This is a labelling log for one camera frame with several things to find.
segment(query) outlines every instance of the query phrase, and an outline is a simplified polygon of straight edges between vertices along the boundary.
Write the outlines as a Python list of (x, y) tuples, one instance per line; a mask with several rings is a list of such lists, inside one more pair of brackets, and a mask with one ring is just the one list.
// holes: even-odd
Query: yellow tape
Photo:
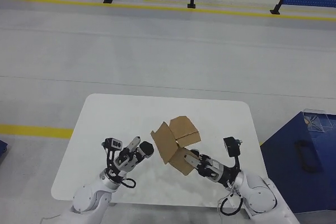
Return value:
[(236, 12), (225, 10), (212, 10), (204, 8), (179, 8), (169, 6), (145, 6), (134, 4), (104, 4), (95, 2), (75, 2), (75, 1), (60, 1), (60, 0), (23, 0), (25, 2), (39, 2), (39, 3), (55, 3), (55, 4), (74, 4), (80, 6), (100, 6), (100, 7), (112, 7), (112, 8), (134, 8), (142, 10), (166, 10), (166, 11), (183, 11), (183, 12), (200, 12), (200, 13), (213, 13), (224, 15), (236, 15), (236, 16), (249, 16), (249, 17), (267, 17), (267, 18), (289, 18), (294, 20), (318, 20), (318, 21), (330, 21), (336, 22), (336, 18), (331, 17), (316, 17), (316, 16), (295, 16), (295, 15), (272, 15), (270, 12), (257, 13), (257, 12)]
[(70, 139), (72, 133), (73, 129), (67, 129), (67, 128), (0, 124), (0, 134)]

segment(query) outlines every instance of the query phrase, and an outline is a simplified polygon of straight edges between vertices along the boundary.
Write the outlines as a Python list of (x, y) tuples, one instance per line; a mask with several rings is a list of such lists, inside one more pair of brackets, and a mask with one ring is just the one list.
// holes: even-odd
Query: cardboard box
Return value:
[(169, 162), (185, 176), (194, 169), (184, 160), (184, 155), (197, 156), (185, 147), (200, 142), (200, 135), (187, 116), (170, 120), (169, 126), (163, 122), (156, 132), (151, 132), (151, 136), (164, 164)]

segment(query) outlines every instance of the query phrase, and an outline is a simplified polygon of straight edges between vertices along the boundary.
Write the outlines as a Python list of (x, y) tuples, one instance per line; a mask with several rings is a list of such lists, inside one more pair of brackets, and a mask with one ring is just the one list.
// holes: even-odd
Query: white floor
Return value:
[[(74, 128), (91, 93), (244, 101), (261, 142), (305, 108), (336, 114), (336, 22), (1, 4), (0, 123)], [(0, 165), (0, 224), (60, 213), (68, 203), (50, 188), (68, 141), (0, 138), (11, 148)], [(103, 221), (133, 222), (220, 218), (120, 204)]]

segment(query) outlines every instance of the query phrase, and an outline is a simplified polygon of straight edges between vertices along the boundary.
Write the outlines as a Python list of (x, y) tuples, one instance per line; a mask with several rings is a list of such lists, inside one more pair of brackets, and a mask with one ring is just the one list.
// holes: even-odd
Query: white table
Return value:
[[(51, 194), (55, 199), (72, 200), (78, 187), (89, 184), (106, 167), (105, 138), (114, 137), (128, 144), (135, 136), (150, 136), (162, 122), (186, 115), (200, 132), (202, 141), (191, 145), (227, 166), (233, 166), (223, 138), (243, 141), (240, 164), (263, 178), (267, 177), (253, 119), (248, 105), (238, 101), (199, 100), (168, 97), (90, 95), (83, 106), (71, 140), (56, 175)], [(216, 207), (227, 191), (193, 170), (182, 175), (164, 165), (155, 147), (153, 156), (128, 174), (137, 182), (134, 189), (121, 186), (113, 203), (158, 204), (170, 206)]]

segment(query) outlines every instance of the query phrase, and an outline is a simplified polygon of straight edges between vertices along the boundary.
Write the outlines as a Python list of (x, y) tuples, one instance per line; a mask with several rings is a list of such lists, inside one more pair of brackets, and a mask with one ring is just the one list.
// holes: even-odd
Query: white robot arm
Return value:
[[(84, 185), (76, 191), (72, 206), (61, 214), (56, 224), (100, 224), (112, 193), (117, 191), (121, 184), (128, 188), (136, 186), (133, 179), (126, 178), (126, 174), (142, 160), (151, 157), (154, 152), (153, 145), (148, 142), (139, 145), (140, 142), (141, 139), (137, 136), (122, 150), (121, 141), (107, 138), (102, 143), (107, 150), (107, 168), (92, 184)], [(126, 180), (130, 180), (133, 185), (128, 185)]]
[(201, 176), (213, 182), (222, 184), (233, 194), (240, 198), (240, 205), (233, 213), (225, 213), (222, 202), (220, 211), (226, 216), (235, 215), (244, 205), (251, 220), (256, 224), (299, 224), (299, 221), (290, 210), (274, 183), (266, 178), (262, 179), (256, 174), (240, 170), (238, 156), (240, 155), (241, 141), (233, 137), (224, 138), (225, 147), (230, 157), (235, 158), (235, 166), (227, 167), (217, 160), (198, 150), (191, 150), (198, 160), (191, 155), (185, 155), (185, 160), (190, 163)]

